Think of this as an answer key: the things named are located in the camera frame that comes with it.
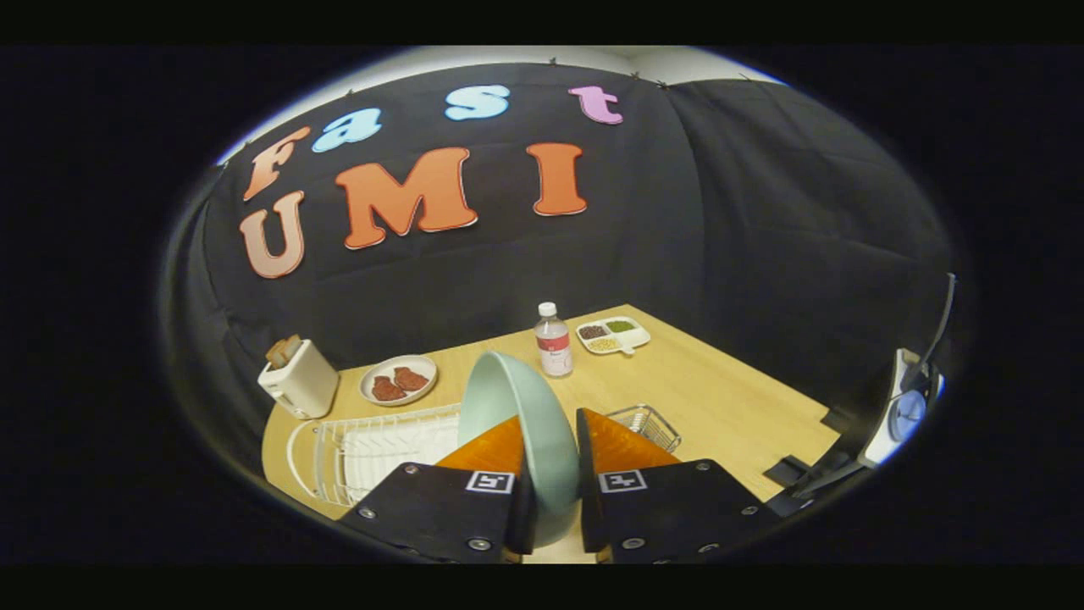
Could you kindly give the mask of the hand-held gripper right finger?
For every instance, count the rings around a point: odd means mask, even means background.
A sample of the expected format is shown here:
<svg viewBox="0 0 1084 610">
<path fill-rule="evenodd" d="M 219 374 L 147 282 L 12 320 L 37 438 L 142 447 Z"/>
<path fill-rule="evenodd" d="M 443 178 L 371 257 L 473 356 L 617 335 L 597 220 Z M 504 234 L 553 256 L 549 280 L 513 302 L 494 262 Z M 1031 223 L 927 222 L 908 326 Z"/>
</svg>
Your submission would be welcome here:
<svg viewBox="0 0 1084 610">
<path fill-rule="evenodd" d="M 577 410 L 582 548 L 597 563 L 708 563 L 782 518 L 717 460 L 681 460 L 625 424 Z"/>
</svg>

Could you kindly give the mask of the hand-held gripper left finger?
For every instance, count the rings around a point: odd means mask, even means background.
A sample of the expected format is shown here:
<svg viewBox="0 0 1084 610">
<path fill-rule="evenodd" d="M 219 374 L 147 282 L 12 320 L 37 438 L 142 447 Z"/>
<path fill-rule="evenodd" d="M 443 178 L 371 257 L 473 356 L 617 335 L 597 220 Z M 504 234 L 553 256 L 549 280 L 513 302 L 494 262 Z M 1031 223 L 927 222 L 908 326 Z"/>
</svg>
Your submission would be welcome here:
<svg viewBox="0 0 1084 610">
<path fill-rule="evenodd" d="M 338 524 L 433 563 L 521 563 L 539 509 L 518 416 L 433 466 L 406 460 Z"/>
</svg>

